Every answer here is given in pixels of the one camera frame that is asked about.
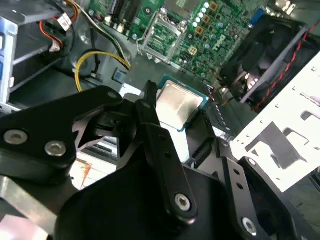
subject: yellow wire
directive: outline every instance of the yellow wire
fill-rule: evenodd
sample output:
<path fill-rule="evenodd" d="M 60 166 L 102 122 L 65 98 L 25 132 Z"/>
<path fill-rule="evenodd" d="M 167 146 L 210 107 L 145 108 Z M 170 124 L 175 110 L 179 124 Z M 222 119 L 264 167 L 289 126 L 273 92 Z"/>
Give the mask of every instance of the yellow wire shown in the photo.
<path fill-rule="evenodd" d="M 79 78 L 79 72 L 82 64 L 85 62 L 85 60 L 93 55 L 100 54 L 100 55 L 105 55 L 112 57 L 114 59 L 117 59 L 119 62 L 121 62 L 123 65 L 125 65 L 128 69 L 130 69 L 130 64 L 124 60 L 123 58 L 119 57 L 118 55 L 105 52 L 105 51 L 91 51 L 80 57 L 79 61 L 77 62 L 75 66 L 75 72 L 74 72 L 74 79 L 75 79 L 75 84 L 76 84 L 76 89 L 78 92 L 82 92 L 82 88 L 80 86 L 80 78 Z"/>

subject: capacitor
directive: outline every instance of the capacitor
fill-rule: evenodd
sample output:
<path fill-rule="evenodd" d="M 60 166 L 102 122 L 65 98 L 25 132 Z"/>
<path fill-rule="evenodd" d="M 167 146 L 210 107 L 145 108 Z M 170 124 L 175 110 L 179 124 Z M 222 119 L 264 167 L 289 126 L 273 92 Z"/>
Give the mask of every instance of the capacitor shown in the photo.
<path fill-rule="evenodd" d="M 225 25 L 224 25 L 222 22 L 219 22 L 219 23 L 218 23 L 218 28 L 223 29 L 224 26 L 225 26 Z"/>
<path fill-rule="evenodd" d="M 210 35 L 210 39 L 211 39 L 211 40 L 216 40 L 216 39 L 217 39 L 217 35 L 211 34 L 211 35 Z"/>

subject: motherboard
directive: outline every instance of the motherboard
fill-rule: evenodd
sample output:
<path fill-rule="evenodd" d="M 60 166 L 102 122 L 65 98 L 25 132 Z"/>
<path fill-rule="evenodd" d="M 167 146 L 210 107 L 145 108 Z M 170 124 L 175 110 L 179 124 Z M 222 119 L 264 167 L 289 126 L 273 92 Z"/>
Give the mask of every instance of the motherboard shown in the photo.
<path fill-rule="evenodd" d="M 89 14 L 135 41 L 150 60 L 210 80 L 269 0 L 92 0 Z"/>

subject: black fan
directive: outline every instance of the black fan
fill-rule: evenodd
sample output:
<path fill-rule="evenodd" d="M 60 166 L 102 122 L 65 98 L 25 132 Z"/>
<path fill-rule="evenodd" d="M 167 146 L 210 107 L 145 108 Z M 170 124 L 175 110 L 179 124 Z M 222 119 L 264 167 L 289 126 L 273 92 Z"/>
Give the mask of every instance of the black fan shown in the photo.
<path fill-rule="evenodd" d="M 306 30 L 304 23 L 264 15 L 222 68 L 221 84 L 230 90 L 237 101 L 253 106 L 260 103 L 277 75 L 283 71 L 283 65 L 291 60 L 295 46 Z M 268 102 L 318 51 L 319 43 L 316 41 L 309 40 L 302 45 L 299 55 L 303 57 L 295 61 L 281 84 L 273 89 Z"/>

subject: screw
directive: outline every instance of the screw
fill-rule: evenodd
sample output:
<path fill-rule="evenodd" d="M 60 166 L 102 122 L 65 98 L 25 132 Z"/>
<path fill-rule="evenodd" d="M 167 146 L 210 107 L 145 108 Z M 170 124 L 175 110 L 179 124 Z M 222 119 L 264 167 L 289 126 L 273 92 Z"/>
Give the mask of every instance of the screw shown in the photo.
<path fill-rule="evenodd" d="M 175 204 L 184 212 L 189 211 L 191 208 L 189 199 L 181 193 L 178 193 L 177 195 L 175 195 L 174 201 L 175 201 Z"/>
<path fill-rule="evenodd" d="M 45 152 L 53 157 L 62 157 L 67 149 L 62 141 L 50 141 L 44 147 Z"/>
<path fill-rule="evenodd" d="M 113 99 L 116 99 L 116 98 L 117 98 L 117 95 L 114 94 L 113 92 L 108 92 L 108 96 L 109 96 L 110 98 L 113 98 Z"/>
<path fill-rule="evenodd" d="M 244 217 L 242 219 L 242 224 L 248 233 L 252 236 L 257 236 L 257 228 L 249 218 Z"/>
<path fill-rule="evenodd" d="M 132 39 L 136 41 L 136 40 L 138 39 L 138 35 L 137 35 L 137 34 L 135 34 L 135 33 L 134 33 L 134 34 L 132 34 Z"/>
<path fill-rule="evenodd" d="M 254 160 L 252 160 L 251 158 L 248 158 L 249 163 L 251 163 L 253 166 L 256 165 L 256 162 Z"/>
<path fill-rule="evenodd" d="M 28 140 L 28 135 L 24 131 L 13 129 L 7 131 L 3 138 L 8 144 L 20 145 L 24 144 Z"/>
<path fill-rule="evenodd" d="M 146 102 L 143 102 L 142 105 L 145 106 L 148 109 L 150 108 L 150 105 L 148 103 L 146 103 Z"/>

